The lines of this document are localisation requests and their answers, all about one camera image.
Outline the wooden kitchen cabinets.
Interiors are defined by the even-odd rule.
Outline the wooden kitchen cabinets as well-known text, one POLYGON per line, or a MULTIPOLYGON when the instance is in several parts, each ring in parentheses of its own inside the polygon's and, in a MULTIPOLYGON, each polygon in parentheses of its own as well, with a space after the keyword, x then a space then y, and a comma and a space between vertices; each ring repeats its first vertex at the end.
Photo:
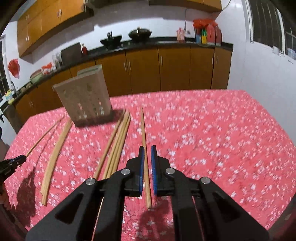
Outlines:
POLYGON ((233 45, 229 44, 221 47, 171 44, 120 50, 42 77, 1 110, 5 117, 10 110, 14 111, 22 126, 31 116, 60 108, 62 103, 52 86, 95 65, 103 67, 110 97, 157 91, 226 89, 232 52, 233 45))
POLYGON ((18 54, 22 58, 71 25, 94 15, 84 0, 35 1, 17 23, 18 54))

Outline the red plastic bag on wall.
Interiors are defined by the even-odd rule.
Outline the red plastic bag on wall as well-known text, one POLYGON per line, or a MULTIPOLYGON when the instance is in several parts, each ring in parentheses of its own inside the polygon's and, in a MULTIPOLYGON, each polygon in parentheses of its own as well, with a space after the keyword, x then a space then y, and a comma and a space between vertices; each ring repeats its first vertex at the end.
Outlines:
POLYGON ((20 65, 18 59, 13 59, 8 64, 8 69, 14 78, 20 78, 20 65))

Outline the upper wooden kitchen cabinets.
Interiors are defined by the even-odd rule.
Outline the upper wooden kitchen cabinets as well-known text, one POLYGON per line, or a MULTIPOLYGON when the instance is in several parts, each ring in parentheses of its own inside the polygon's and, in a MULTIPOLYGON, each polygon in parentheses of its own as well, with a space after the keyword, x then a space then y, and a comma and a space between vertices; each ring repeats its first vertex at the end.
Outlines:
POLYGON ((17 23, 18 54, 22 58, 71 25, 94 15, 84 0, 35 1, 17 23))

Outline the yellow detergent bottle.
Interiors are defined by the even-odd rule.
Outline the yellow detergent bottle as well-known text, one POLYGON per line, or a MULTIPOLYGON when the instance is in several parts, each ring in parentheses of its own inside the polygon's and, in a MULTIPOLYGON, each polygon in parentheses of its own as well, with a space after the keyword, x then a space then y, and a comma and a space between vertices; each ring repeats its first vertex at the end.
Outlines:
POLYGON ((12 104, 14 101, 13 93, 10 89, 6 92, 6 100, 8 104, 12 104))

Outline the wooden chopstick thin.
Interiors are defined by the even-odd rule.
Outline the wooden chopstick thin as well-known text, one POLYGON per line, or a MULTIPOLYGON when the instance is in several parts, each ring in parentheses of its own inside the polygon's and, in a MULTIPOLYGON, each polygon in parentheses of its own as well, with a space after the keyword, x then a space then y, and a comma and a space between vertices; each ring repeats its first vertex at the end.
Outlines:
MULTIPOLYGON (((27 152, 26 154, 26 157, 28 158, 30 156, 30 154, 33 152, 33 150, 39 145, 39 143, 44 139, 44 137, 53 129, 55 128, 61 121, 62 119, 64 118, 65 116, 63 115, 61 118, 59 118, 50 128, 48 128, 46 130, 46 132, 34 143, 34 145, 31 147, 31 149, 27 152)), ((32 169, 33 172, 35 172, 36 168, 37 168, 37 165, 39 163, 39 160, 40 160, 40 157, 41 157, 41 154, 43 153, 46 145, 48 144, 48 142, 46 142, 46 144, 44 145, 44 148, 41 150, 40 154, 39 154, 39 157, 37 158, 37 161, 32 169)))

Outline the black wok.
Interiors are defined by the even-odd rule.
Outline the black wok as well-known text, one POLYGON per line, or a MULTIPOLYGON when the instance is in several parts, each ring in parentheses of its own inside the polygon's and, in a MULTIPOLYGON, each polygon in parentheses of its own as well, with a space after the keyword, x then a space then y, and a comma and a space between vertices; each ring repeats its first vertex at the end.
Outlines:
POLYGON ((106 49, 116 49, 121 46, 121 39, 122 35, 114 36, 112 35, 112 31, 107 33, 107 38, 101 39, 100 43, 106 48, 106 49))
POLYGON ((132 30, 128 36, 134 43, 146 43, 152 32, 149 29, 138 27, 135 30, 132 30))

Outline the red floral tablecloth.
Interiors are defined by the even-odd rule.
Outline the red floral tablecloth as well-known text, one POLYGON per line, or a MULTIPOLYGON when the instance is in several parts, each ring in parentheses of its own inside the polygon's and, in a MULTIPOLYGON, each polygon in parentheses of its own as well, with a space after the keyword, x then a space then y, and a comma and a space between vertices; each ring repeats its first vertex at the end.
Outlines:
MULTIPOLYGON (((156 146, 159 156, 189 178, 209 177, 263 227, 270 228, 295 195, 295 145, 280 124, 247 92, 159 92, 115 97, 111 102, 116 109, 128 110, 131 117, 119 169, 138 155, 143 107, 147 147, 156 146)), ((43 205, 41 185, 69 118, 65 109, 29 118, 6 155, 13 158, 27 154, 63 115, 62 121, 4 185, 6 201, 27 229, 94 175, 115 128, 115 123, 71 127, 56 162, 47 204, 43 205)))

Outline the red bag on counter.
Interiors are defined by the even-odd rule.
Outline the red bag on counter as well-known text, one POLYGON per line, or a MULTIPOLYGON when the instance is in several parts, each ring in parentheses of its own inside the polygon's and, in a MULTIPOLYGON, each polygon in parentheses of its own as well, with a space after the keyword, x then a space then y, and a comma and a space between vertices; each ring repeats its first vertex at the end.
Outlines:
POLYGON ((42 69, 42 73, 43 73, 43 75, 47 75, 47 74, 49 74, 51 71, 53 71, 53 69, 54 69, 54 65, 53 65, 52 62, 50 62, 50 63, 48 63, 48 64, 46 64, 46 65, 43 65, 43 66, 41 67, 41 69, 42 69))

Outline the dark cutting board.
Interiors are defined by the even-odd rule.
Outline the dark cutting board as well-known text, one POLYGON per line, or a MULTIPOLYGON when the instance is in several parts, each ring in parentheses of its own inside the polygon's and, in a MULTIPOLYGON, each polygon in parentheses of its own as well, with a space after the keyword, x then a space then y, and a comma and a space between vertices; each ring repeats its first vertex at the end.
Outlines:
POLYGON ((80 42, 61 50, 61 59, 63 65, 68 65, 82 58, 80 42))

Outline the red boxes on counter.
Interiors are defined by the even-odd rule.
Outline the red boxes on counter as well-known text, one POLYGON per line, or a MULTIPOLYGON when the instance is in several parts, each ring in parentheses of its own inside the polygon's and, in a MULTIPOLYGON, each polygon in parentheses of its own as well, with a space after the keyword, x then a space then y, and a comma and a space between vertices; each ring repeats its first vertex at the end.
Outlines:
POLYGON ((222 46, 222 32, 214 20, 195 19, 193 27, 196 43, 222 46))

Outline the black wok right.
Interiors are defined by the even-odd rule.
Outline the black wok right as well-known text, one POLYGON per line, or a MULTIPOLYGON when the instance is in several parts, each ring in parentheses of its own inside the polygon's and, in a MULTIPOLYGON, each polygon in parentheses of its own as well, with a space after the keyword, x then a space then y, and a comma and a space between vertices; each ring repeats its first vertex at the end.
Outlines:
POLYGON ((146 43, 152 32, 149 29, 138 27, 135 30, 132 30, 128 36, 134 43, 146 43))

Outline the wooden chopstick group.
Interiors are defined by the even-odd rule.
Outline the wooden chopstick group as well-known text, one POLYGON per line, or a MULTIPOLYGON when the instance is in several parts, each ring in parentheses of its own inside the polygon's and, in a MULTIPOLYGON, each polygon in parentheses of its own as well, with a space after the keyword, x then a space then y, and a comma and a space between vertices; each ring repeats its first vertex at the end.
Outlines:
POLYGON ((109 178, 117 169, 121 156, 121 152, 123 149, 123 145, 125 143, 125 137, 127 134, 127 130, 130 124, 130 112, 127 110, 123 117, 120 129, 118 131, 117 137, 115 139, 115 144, 111 150, 111 157, 107 164, 107 170, 104 174, 104 178, 109 178))
POLYGON ((122 132, 121 139, 119 141, 119 146, 118 146, 117 153, 116 153, 116 156, 115 156, 115 161, 113 163, 113 168, 112 168, 111 175, 113 173, 115 173, 117 171, 117 169, 118 169, 118 165, 119 165, 119 161, 120 161, 120 158, 121 158, 122 149, 123 149, 123 146, 125 144, 126 135, 127 135, 128 128, 129 128, 129 125, 130 125, 130 120, 131 120, 131 117, 129 115, 128 120, 125 123, 125 128, 124 128, 124 130, 122 132))
POLYGON ((128 120, 128 117, 129 117, 129 111, 125 111, 125 115, 121 121, 121 124, 118 128, 118 131, 116 132, 116 137, 114 139, 114 144, 112 146, 112 149, 111 149, 111 154, 109 156, 109 160, 107 162, 107 166, 106 166, 106 169, 105 169, 105 172, 104 172, 104 175, 103 175, 103 179, 106 179, 106 178, 109 178, 110 175, 111 175, 111 172, 112 172, 112 168, 113 168, 113 163, 115 161, 115 156, 116 156, 116 153, 117 153, 117 149, 118 149, 118 146, 119 146, 119 141, 121 139, 121 135, 122 135, 122 132, 125 128, 125 123, 126 121, 128 120))

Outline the pink container on counter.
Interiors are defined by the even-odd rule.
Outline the pink container on counter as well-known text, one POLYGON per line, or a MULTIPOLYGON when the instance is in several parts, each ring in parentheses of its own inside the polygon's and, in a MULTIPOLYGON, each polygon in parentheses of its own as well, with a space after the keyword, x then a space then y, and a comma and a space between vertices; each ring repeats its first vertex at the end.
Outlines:
POLYGON ((177 30, 177 41, 180 43, 185 42, 185 30, 182 28, 177 30))

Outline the clear plastic bag on counter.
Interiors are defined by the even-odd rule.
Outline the clear plastic bag on counter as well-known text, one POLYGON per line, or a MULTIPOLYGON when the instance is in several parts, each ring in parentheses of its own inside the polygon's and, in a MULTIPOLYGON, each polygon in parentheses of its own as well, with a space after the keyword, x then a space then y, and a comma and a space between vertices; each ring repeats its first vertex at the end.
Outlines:
POLYGON ((54 54, 52 56, 52 59, 53 59, 53 63, 54 63, 55 68, 60 69, 61 66, 63 65, 61 53, 57 52, 56 54, 54 54))

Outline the green bowl on counter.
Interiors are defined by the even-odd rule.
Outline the green bowl on counter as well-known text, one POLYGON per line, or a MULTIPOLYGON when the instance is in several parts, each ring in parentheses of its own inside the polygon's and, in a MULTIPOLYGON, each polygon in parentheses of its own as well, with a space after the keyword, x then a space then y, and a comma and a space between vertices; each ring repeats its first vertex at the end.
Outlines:
POLYGON ((38 82, 41 77, 43 77, 43 70, 38 69, 34 73, 32 73, 32 75, 30 76, 30 82, 32 84, 34 84, 34 83, 38 82))

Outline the black countertop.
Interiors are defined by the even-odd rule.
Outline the black countertop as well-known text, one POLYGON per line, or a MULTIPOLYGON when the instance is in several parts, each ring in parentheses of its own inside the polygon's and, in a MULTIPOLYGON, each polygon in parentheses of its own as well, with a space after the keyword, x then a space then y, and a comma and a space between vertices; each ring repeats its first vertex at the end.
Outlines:
POLYGON ((63 65, 61 69, 44 75, 41 79, 18 95, 16 105, 24 95, 29 94, 44 81, 53 80, 64 72, 73 73, 73 69, 88 62, 102 64, 109 61, 114 68, 123 71, 130 78, 138 75, 136 63, 139 58, 148 55, 143 64, 155 71, 159 84, 153 91, 186 89, 226 89, 228 85, 233 44, 223 42, 222 46, 198 44, 192 38, 180 43, 173 37, 151 38, 146 43, 124 41, 121 47, 108 50, 104 47, 90 51, 80 60, 63 65))

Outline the black wok left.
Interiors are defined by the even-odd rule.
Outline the black wok left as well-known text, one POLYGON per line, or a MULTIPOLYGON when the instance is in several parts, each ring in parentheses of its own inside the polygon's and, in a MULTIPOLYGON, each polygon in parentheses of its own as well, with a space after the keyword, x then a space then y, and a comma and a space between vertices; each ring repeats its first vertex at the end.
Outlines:
POLYGON ((100 43, 106 48, 106 49, 116 49, 121 46, 121 39, 122 35, 114 36, 112 35, 112 31, 107 33, 107 38, 101 39, 100 43))

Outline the right window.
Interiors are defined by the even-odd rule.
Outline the right window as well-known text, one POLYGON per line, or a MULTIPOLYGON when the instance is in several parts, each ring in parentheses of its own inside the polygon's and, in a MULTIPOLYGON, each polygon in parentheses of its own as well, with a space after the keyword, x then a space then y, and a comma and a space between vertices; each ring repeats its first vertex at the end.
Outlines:
POLYGON ((271 48, 295 60, 295 24, 284 17, 271 1, 246 1, 253 42, 271 48))

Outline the red sauce bottle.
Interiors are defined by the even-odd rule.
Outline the red sauce bottle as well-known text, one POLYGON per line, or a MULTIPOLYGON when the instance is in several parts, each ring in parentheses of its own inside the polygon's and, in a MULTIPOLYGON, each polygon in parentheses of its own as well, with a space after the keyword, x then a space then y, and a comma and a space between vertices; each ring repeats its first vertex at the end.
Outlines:
POLYGON ((82 54, 83 55, 88 55, 88 50, 87 50, 85 44, 82 44, 82 54))

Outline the beige perforated utensil holder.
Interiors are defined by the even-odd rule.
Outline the beige perforated utensil holder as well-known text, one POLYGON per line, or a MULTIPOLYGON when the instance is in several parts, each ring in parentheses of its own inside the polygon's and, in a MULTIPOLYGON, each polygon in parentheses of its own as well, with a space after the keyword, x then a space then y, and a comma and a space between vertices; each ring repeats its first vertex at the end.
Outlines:
POLYGON ((53 85, 53 89, 75 126, 93 126, 113 119, 102 65, 80 70, 76 77, 53 85))

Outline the lower wooden kitchen cabinets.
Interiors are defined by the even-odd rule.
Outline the lower wooden kitchen cabinets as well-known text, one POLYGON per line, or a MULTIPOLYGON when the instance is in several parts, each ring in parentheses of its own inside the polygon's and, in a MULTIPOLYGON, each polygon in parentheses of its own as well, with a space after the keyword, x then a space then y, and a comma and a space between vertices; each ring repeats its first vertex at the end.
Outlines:
POLYGON ((221 47, 171 44, 120 50, 42 77, 1 110, 5 117, 10 110, 14 111, 22 126, 31 116, 60 108, 62 103, 52 86, 95 65, 103 67, 110 97, 157 91, 226 89, 232 52, 233 45, 229 44, 221 47))

